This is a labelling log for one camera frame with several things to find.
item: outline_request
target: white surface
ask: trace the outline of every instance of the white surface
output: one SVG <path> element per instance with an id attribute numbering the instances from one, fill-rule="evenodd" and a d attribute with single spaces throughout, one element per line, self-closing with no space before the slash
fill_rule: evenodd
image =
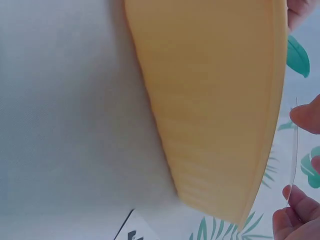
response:
<path id="1" fill-rule="evenodd" d="M 300 103 L 320 90 L 319 22 L 295 34 Z M 133 208 L 182 240 L 203 216 L 175 194 L 120 0 L 0 1 L 0 161 L 2 240 L 110 240 Z"/>

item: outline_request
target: clear plastic film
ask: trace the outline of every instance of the clear plastic film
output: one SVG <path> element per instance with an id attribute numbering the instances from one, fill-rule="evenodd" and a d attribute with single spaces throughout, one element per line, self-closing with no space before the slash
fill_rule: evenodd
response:
<path id="1" fill-rule="evenodd" d="M 298 99 L 295 99 L 295 106 L 298 106 Z M 293 143 L 292 143 L 292 160 L 291 160 L 291 175 L 290 175 L 290 190 L 286 199 L 286 206 L 289 204 L 289 198 L 291 195 L 292 186 L 295 182 L 296 172 L 297 172 L 297 161 L 298 161 L 298 126 L 293 125 Z"/>

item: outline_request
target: tropical leaf print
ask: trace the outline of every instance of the tropical leaf print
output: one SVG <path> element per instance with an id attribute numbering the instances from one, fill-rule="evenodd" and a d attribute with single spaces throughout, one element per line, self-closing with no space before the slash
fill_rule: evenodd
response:
<path id="1" fill-rule="evenodd" d="M 275 179 L 273 177 L 274 174 L 277 174 L 277 168 L 274 166 L 275 162 L 279 162 L 279 160 L 273 156 L 269 156 L 268 163 L 265 167 L 263 178 L 261 184 L 271 189 L 271 183 L 274 182 Z"/>
<path id="2" fill-rule="evenodd" d="M 285 129 L 294 129 L 294 128 L 295 128 L 295 124 L 290 120 L 287 123 L 281 124 L 278 127 L 278 131 L 285 130 Z"/>
<path id="3" fill-rule="evenodd" d="M 238 231 L 238 226 L 232 223 L 218 220 L 213 217 L 212 230 L 207 228 L 206 218 L 201 220 L 197 239 L 196 240 L 261 240 L 261 239 L 273 239 L 272 236 L 261 235 L 255 233 L 255 229 L 261 222 L 263 214 L 256 215 L 256 212 L 250 214 L 247 218 L 242 231 Z M 194 234 L 192 233 L 189 240 L 194 240 Z"/>
<path id="4" fill-rule="evenodd" d="M 286 64 L 305 78 L 310 73 L 310 61 L 306 50 L 293 37 L 288 37 Z"/>
<path id="5" fill-rule="evenodd" d="M 301 171 L 307 175 L 309 185 L 314 188 L 320 188 L 320 174 L 311 165 L 311 159 L 315 156 L 320 156 L 320 146 L 316 146 L 310 153 L 305 155 L 300 162 Z"/>

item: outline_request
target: green leaf pattern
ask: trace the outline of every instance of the green leaf pattern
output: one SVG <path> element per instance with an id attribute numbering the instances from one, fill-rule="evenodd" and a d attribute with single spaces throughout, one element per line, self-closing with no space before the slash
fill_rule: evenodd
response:
<path id="1" fill-rule="evenodd" d="M 311 165 L 311 159 L 315 156 L 320 156 L 320 146 L 313 148 L 310 153 L 301 159 L 300 169 L 305 175 L 307 175 L 310 187 L 318 189 L 320 188 L 320 175 Z"/>
<path id="2" fill-rule="evenodd" d="M 307 78 L 310 73 L 308 54 L 299 42 L 291 35 L 288 37 L 286 64 L 305 78 Z"/>
<path id="3" fill-rule="evenodd" d="M 272 236 L 261 235 L 258 233 L 254 233 L 256 227 L 261 222 L 263 218 L 263 214 L 258 218 L 256 216 L 256 212 L 250 214 L 247 218 L 244 228 L 242 231 L 237 231 L 238 226 L 232 223 L 226 224 L 223 220 L 218 220 L 213 217 L 213 228 L 211 232 L 211 240 L 214 238 L 215 240 L 258 240 L 258 239 L 273 239 Z M 217 228 L 217 221 L 220 221 L 219 228 Z M 189 240 L 193 240 L 193 233 L 190 235 Z M 207 239 L 207 223 L 206 218 L 204 217 L 201 220 L 198 233 L 197 240 L 208 240 Z"/>

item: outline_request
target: finger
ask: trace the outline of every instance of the finger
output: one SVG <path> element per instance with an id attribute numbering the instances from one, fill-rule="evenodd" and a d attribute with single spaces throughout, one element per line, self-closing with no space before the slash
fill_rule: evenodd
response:
<path id="1" fill-rule="evenodd" d="M 276 211 L 272 216 L 274 240 L 285 240 L 295 229 L 284 209 Z"/>
<path id="2" fill-rule="evenodd" d="M 315 1 L 287 0 L 288 26 L 290 30 L 296 29 L 315 8 Z"/>
<path id="3" fill-rule="evenodd" d="M 320 95 L 309 104 L 293 108 L 290 118 L 300 128 L 312 134 L 320 134 Z"/>
<path id="4" fill-rule="evenodd" d="M 291 207 L 285 207 L 284 210 L 287 216 L 289 217 L 291 225 L 294 229 L 298 229 L 303 225 L 300 218 L 297 216 L 296 212 Z"/>
<path id="5" fill-rule="evenodd" d="M 320 156 L 315 156 L 311 160 L 311 165 L 316 170 L 318 174 L 320 174 Z"/>
<path id="6" fill-rule="evenodd" d="M 299 27 L 305 18 L 305 16 L 301 16 L 295 11 L 288 9 L 288 27 L 290 32 Z"/>
<path id="7" fill-rule="evenodd" d="M 288 189 L 282 191 L 284 197 L 288 197 Z M 289 197 L 289 205 L 301 219 L 302 223 L 307 223 L 320 217 L 320 204 L 308 197 L 297 186 L 293 185 Z"/>

